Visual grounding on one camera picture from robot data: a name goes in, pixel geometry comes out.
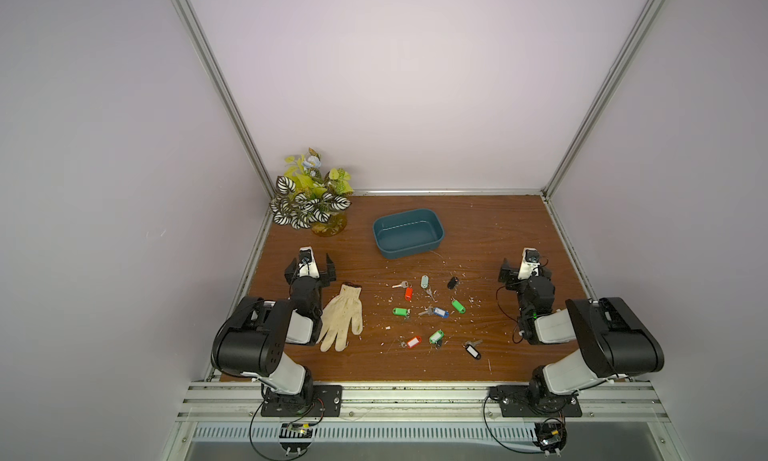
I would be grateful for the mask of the green tag key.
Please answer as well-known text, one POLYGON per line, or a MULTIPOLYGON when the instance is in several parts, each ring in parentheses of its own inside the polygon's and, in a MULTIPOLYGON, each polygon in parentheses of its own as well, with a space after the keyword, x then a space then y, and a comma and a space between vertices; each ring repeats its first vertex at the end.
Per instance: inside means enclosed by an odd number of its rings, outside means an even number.
POLYGON ((394 308, 392 312, 395 316, 408 318, 410 316, 411 310, 408 308, 394 308))
POLYGON ((451 301, 451 305, 460 314, 464 314, 466 312, 466 308, 456 299, 451 301))

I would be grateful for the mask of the black framed tag key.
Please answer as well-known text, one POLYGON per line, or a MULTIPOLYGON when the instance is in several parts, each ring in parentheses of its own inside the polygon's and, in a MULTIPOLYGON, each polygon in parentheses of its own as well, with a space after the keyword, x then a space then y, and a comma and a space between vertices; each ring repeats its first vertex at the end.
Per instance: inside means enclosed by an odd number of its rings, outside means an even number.
POLYGON ((474 359, 474 360, 480 360, 482 358, 482 353, 478 349, 478 345, 481 343, 481 340, 479 341, 468 341, 464 343, 464 349, 465 351, 474 359))

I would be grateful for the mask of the blue tag key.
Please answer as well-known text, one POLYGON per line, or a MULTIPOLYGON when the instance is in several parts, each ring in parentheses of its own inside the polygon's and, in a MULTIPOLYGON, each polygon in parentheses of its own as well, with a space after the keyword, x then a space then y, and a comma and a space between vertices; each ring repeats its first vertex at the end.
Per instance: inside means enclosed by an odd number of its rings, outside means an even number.
POLYGON ((425 310, 421 311, 418 314, 419 317, 426 317, 426 316, 436 316, 440 318, 448 318, 450 316, 450 312, 446 311, 439 307, 428 307, 425 310))

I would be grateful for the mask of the teal plastic storage box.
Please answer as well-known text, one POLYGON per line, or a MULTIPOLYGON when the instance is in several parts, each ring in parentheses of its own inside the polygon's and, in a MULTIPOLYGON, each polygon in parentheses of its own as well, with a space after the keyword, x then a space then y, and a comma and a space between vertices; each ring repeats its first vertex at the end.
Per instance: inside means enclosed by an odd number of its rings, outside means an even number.
POLYGON ((445 237, 438 215, 426 208, 380 217, 372 230, 378 250, 389 260, 435 250, 445 237))

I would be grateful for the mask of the red tag key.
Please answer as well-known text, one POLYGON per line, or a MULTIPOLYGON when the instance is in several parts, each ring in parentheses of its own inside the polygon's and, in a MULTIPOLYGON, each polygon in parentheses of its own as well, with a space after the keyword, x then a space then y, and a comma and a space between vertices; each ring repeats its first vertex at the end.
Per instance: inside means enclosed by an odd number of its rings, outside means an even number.
POLYGON ((413 298, 413 287, 409 281, 402 281, 398 284, 392 285, 393 289, 401 289, 403 291, 403 297, 407 301, 411 301, 413 298))

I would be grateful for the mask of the mint tag key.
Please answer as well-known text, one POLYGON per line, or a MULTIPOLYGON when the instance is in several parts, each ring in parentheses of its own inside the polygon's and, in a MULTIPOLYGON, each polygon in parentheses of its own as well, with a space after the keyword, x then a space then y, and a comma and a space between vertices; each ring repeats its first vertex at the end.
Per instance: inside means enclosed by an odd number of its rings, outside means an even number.
POLYGON ((423 275, 421 277, 420 286, 421 286, 422 290, 425 292, 425 294, 428 297, 433 298, 433 292, 432 292, 432 289, 430 287, 430 280, 429 280, 429 277, 427 275, 423 275))

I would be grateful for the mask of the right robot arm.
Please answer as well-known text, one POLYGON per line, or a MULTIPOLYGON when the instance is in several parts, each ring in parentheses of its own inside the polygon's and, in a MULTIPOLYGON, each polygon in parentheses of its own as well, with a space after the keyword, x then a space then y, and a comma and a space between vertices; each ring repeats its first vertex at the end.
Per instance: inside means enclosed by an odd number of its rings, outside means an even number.
POLYGON ((498 281, 516 294, 515 322, 523 341, 578 345, 561 360, 534 370, 522 395, 528 405, 542 409, 571 403, 581 391, 663 368, 661 345, 622 298, 568 299, 564 309, 556 310, 552 273, 537 250, 526 248, 517 268, 504 260, 498 281))

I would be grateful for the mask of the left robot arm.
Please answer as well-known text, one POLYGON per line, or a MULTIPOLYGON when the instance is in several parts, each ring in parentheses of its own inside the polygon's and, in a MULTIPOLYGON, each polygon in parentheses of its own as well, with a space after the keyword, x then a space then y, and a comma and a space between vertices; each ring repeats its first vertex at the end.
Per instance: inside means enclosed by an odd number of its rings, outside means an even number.
POLYGON ((330 257, 318 267, 310 247, 299 250, 284 275, 289 295, 269 300, 241 299, 214 337, 211 364, 224 375, 256 379, 265 387, 269 401, 299 409, 314 402, 314 383, 309 368, 284 352, 285 346, 313 346, 323 327, 322 289, 336 280, 330 257))

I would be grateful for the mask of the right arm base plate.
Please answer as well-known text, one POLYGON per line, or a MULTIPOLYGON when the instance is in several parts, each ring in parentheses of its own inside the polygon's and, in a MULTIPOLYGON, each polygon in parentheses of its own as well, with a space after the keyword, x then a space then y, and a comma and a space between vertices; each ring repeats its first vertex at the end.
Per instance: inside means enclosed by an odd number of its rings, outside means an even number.
POLYGON ((579 418, 583 415, 575 395, 536 392, 530 386, 497 385, 489 389, 490 401, 498 405, 503 417, 579 418))

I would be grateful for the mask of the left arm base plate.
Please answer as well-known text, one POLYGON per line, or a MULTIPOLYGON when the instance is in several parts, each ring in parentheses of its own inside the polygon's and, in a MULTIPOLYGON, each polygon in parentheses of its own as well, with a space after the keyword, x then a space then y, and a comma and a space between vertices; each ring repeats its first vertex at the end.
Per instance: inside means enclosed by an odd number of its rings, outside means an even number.
POLYGON ((341 385, 312 385, 299 394, 278 394, 265 387, 261 417, 339 417, 343 400, 341 385))

